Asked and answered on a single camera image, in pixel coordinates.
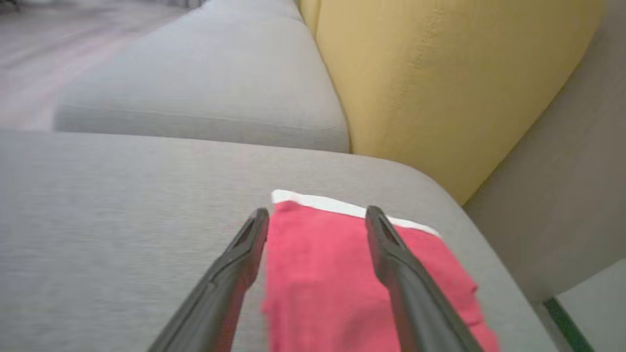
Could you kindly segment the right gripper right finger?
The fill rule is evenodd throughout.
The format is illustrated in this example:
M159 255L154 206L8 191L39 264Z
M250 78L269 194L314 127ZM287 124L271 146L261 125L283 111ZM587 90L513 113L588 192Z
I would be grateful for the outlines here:
M369 206L365 223L375 275L389 292L401 352L484 352L385 213Z

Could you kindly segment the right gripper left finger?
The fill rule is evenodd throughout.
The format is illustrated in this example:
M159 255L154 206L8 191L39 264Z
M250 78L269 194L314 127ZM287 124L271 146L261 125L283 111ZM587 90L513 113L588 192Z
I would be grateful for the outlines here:
M269 213L256 209L147 352L230 352L247 290L259 273Z

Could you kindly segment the red basketball jersey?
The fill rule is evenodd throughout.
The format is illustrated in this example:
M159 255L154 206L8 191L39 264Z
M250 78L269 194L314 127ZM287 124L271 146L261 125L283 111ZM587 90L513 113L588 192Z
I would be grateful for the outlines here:
M400 352L374 274L366 209L273 190L266 255L270 352Z

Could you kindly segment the large grey sofa seat cushion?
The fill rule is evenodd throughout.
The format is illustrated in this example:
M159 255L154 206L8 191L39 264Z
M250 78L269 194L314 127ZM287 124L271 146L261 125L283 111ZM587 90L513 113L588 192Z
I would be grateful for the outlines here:
M273 190L435 229L503 352L558 352L455 200L388 160L241 143L0 131L0 352L146 352Z

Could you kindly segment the dark green strip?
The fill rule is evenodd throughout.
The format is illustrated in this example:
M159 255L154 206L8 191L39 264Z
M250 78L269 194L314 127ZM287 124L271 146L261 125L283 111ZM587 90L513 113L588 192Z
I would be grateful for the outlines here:
M543 306L573 352L595 352L588 339L557 298L547 299Z

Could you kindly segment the small grey sofa seat cushion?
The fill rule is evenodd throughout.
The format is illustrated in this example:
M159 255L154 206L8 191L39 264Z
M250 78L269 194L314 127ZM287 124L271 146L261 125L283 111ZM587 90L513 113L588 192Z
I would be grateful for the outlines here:
M350 150L295 0L209 0L80 74L55 130Z

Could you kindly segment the yellow sofa back cushion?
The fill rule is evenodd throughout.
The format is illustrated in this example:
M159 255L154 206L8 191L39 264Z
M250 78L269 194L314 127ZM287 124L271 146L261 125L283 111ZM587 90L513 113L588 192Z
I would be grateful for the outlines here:
M351 150L467 203L581 62L606 0L297 0Z

